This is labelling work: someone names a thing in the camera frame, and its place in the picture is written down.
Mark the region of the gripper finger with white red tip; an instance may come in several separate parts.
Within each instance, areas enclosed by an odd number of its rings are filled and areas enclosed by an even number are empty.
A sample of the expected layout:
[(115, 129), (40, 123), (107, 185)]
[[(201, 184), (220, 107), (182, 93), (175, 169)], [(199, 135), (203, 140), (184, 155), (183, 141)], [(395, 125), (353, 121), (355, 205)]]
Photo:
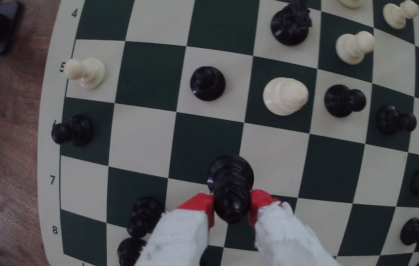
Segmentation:
[(251, 191), (249, 224), (255, 246), (266, 266), (339, 266), (315, 232), (293, 212), (288, 202), (260, 189)]
[(214, 225), (214, 197), (197, 193), (163, 214), (137, 266), (199, 266)]

